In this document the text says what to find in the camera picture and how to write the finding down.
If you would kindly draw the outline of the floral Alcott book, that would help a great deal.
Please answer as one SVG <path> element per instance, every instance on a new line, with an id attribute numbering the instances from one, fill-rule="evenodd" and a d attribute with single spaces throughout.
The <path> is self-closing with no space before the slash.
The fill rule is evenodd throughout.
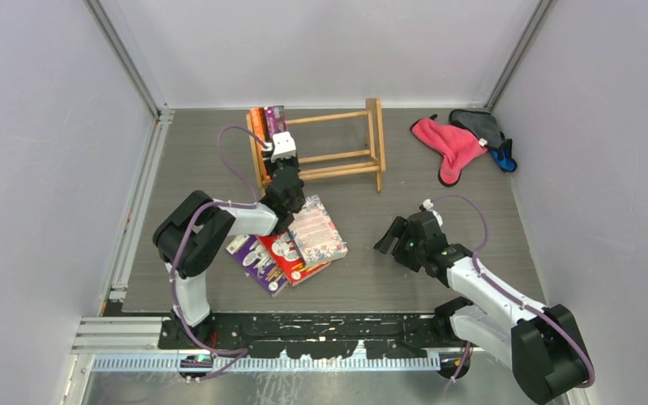
<path id="1" fill-rule="evenodd" d="M 348 254 L 346 243 L 318 195 L 305 199 L 288 233 L 307 267 L 342 259 Z"/>

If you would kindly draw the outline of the orange treehouse book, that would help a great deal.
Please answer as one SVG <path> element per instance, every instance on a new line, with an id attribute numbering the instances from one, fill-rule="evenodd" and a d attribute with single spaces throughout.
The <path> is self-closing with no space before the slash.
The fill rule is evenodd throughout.
<path id="1" fill-rule="evenodd" d="M 264 181 L 269 181 L 270 177 L 267 173 L 267 168 L 265 166 L 265 161 L 262 157 L 262 152 L 264 150 L 263 144 L 267 142 L 267 132 L 266 132 L 266 123 L 264 116 L 264 109 L 262 107 L 256 107 L 250 109 L 249 112 L 251 130 L 258 138 L 258 141 L 255 141 L 256 148 L 256 160 L 259 167 L 259 172 Z"/>

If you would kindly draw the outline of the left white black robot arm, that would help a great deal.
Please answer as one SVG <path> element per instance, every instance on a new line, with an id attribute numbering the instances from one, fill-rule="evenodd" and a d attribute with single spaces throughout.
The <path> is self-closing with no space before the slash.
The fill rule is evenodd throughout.
<path id="1" fill-rule="evenodd" d="M 173 311 L 182 322 L 179 336 L 183 342 L 202 348 L 211 340 L 206 270 L 227 238 L 283 233 L 305 204 L 303 187 L 298 159 L 279 159 L 257 202 L 218 200 L 196 190 L 156 229 L 153 243 L 171 274 Z"/>

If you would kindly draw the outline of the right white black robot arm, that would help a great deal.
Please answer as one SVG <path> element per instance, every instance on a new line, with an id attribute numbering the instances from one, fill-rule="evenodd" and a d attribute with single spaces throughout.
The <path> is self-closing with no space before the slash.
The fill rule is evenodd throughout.
<path id="1" fill-rule="evenodd" d="M 594 367 L 572 312 L 520 293 L 475 252 L 451 244 L 436 211 L 395 217 L 374 248 L 456 291 L 457 298 L 435 308 L 437 340 L 448 347 L 465 341 L 492 354 L 531 401 L 545 404 L 593 383 Z"/>

